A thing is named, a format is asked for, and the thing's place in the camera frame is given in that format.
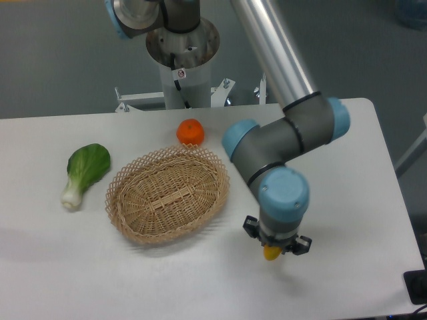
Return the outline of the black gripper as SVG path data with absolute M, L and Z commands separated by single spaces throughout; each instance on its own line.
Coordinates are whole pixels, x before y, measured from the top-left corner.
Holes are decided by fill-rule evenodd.
M 243 228 L 252 238 L 258 239 L 262 247 L 279 247 L 282 251 L 291 252 L 294 255 L 303 255 L 309 252 L 312 240 L 309 237 L 298 236 L 300 226 L 290 231 L 273 232 L 264 225 L 259 225 L 258 219 L 247 215 Z

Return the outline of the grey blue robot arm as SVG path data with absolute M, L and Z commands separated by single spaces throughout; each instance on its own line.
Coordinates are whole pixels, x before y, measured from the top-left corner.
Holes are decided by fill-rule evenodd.
M 146 36 L 167 109 L 212 106 L 209 62 L 218 52 L 220 36 L 201 16 L 199 1 L 106 1 L 105 6 L 120 37 Z M 325 98 L 316 89 L 275 1 L 233 1 L 232 7 L 284 112 L 265 126 L 239 121 L 222 138 L 260 206 L 259 217 L 246 217 L 244 229 L 266 251 L 301 255 L 312 244 L 298 235 L 309 187 L 286 164 L 345 135 L 350 114 L 340 100 Z

